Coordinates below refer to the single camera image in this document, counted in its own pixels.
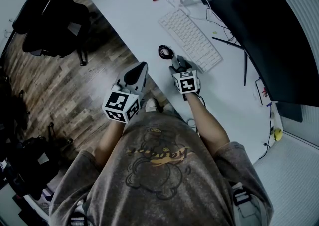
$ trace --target marker cube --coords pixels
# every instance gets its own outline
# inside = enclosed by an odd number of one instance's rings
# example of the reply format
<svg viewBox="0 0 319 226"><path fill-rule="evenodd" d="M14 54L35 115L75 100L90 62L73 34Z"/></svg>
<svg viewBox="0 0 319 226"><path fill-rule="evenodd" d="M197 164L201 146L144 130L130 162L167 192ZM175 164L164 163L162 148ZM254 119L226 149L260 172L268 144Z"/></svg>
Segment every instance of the marker cube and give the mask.
<svg viewBox="0 0 319 226"><path fill-rule="evenodd" d="M102 109L110 120L129 123L141 108L139 95L107 90Z"/></svg>
<svg viewBox="0 0 319 226"><path fill-rule="evenodd" d="M175 85L181 94L197 92L197 71L173 74Z"/></svg>

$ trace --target keyboard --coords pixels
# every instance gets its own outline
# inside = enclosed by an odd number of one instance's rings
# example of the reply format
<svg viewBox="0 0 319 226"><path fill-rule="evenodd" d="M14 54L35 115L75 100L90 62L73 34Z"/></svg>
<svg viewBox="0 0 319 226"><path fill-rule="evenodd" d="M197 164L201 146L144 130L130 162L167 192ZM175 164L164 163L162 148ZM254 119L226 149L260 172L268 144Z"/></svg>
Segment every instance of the keyboard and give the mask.
<svg viewBox="0 0 319 226"><path fill-rule="evenodd" d="M203 73L222 60L215 47L182 10L168 13L159 23Z"/></svg>

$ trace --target black monitor screen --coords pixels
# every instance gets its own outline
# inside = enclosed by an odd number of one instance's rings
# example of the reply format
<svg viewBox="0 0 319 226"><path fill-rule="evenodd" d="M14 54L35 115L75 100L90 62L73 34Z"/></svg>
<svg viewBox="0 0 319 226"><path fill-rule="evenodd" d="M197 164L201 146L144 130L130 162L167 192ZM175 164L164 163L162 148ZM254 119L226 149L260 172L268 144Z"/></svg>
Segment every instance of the black monitor screen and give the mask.
<svg viewBox="0 0 319 226"><path fill-rule="evenodd" d="M306 36L285 0L212 0L246 49L273 101L319 106L319 76Z"/></svg>

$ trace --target desk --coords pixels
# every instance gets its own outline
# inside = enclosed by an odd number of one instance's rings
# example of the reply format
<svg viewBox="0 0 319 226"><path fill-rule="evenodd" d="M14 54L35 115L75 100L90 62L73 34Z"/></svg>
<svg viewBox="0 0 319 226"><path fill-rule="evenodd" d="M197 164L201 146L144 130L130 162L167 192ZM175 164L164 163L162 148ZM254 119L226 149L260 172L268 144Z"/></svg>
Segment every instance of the desk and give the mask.
<svg viewBox="0 0 319 226"><path fill-rule="evenodd" d="M167 96L184 120L192 118L191 110L182 95L173 86L169 72L171 61L158 55L162 44L170 46L176 54L186 56L172 37L158 24L158 19L174 10L166 0L92 0L107 21L116 30L139 61L149 65L149 75ZM202 4L188 8L192 17L205 19L206 7ZM192 19L207 38L214 35L226 39L222 28L206 20ZM201 95L207 109L225 128L231 141L245 146L254 163L264 154L269 135L269 108L260 106L254 94L255 80L259 77L248 61L247 83L244 82L244 52L233 46L210 39L223 60L209 72L199 74Z"/></svg>

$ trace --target white tag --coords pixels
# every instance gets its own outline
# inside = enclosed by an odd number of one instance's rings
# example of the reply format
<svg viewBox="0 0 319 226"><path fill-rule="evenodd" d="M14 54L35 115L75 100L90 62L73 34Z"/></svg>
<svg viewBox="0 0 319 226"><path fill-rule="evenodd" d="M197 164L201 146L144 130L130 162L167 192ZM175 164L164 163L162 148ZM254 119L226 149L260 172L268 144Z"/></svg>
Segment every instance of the white tag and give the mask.
<svg viewBox="0 0 319 226"><path fill-rule="evenodd" d="M49 161L49 158L48 158L48 156L46 156L45 153L43 153L41 155L41 157L38 159L38 162L40 163L40 165L42 165L43 163L45 163L47 161Z"/></svg>

